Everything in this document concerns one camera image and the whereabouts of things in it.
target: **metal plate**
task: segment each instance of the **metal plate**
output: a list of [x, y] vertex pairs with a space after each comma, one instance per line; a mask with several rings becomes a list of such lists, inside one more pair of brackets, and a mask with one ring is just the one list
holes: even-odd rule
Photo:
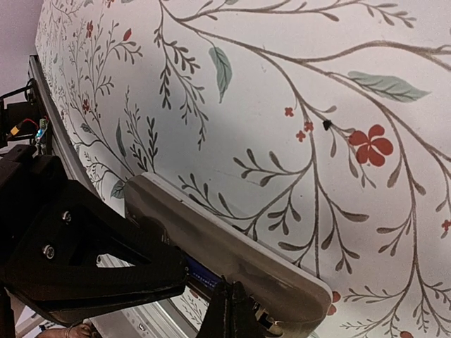
[[139, 224], [157, 220], [172, 244], [218, 276], [241, 281], [283, 328], [283, 337], [307, 337], [325, 318], [331, 291], [324, 282], [235, 231], [158, 175], [132, 178], [125, 203]]

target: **cable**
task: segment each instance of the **cable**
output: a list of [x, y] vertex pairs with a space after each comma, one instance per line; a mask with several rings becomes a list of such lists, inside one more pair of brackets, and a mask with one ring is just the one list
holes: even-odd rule
[[22, 121], [22, 123], [25, 123], [25, 122], [30, 122], [33, 125], [35, 125], [37, 130], [39, 129], [39, 126], [37, 125], [37, 123], [35, 121], [33, 121], [31, 118], [26, 118], [26, 119], [24, 119], [24, 121]]
[[[32, 89], [32, 83], [33, 83], [34, 80], [35, 80], [35, 79], [29, 79], [28, 82], [27, 82], [26, 87], [31, 87], [31, 89]], [[30, 97], [28, 96], [28, 90], [25, 90], [25, 91], [23, 92], [23, 94], [25, 95], [25, 100], [29, 101], [29, 98], [30, 98]]]

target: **red wire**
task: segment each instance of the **red wire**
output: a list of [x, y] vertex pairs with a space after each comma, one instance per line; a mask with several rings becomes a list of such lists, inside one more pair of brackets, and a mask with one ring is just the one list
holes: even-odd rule
[[26, 119], [24, 119], [24, 121], [22, 121], [22, 123], [24, 123], [24, 122], [30, 122], [30, 123], [32, 123], [33, 125], [35, 125], [36, 129], [39, 130], [39, 126], [38, 126], [37, 123], [36, 123], [35, 121], [33, 121], [31, 118], [26, 118]]

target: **small red berry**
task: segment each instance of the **small red berry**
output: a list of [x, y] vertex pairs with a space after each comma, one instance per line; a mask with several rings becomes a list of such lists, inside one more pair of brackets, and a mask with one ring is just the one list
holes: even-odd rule
[[414, 338], [413, 334], [408, 331], [402, 331], [400, 333], [401, 338]]
[[332, 303], [337, 303], [338, 301], [340, 301], [340, 299], [341, 295], [338, 292], [332, 292]]
[[313, 132], [313, 122], [305, 122], [304, 131], [305, 132]]
[[327, 312], [327, 315], [334, 315], [335, 312], [337, 312], [337, 308], [335, 307], [335, 305], [331, 305], [329, 311]]
[[442, 224], [442, 228], [445, 229], [445, 231], [448, 231], [451, 227], [451, 220], [445, 220]]
[[132, 36], [132, 29], [131, 28], [129, 28], [128, 30], [127, 30], [127, 32], [125, 32], [125, 34], [124, 34], [124, 41], [127, 41], [130, 37]]
[[296, 138], [299, 140], [299, 142], [302, 142], [307, 136], [302, 132], [302, 130], [300, 130], [297, 134], [296, 134]]
[[287, 107], [285, 108], [285, 116], [292, 118], [295, 114], [293, 113], [293, 108]]

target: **white wall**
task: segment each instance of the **white wall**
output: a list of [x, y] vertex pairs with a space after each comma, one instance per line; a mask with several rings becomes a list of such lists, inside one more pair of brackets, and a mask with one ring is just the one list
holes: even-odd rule
[[0, 95], [27, 82], [41, 7], [42, 0], [0, 0]]

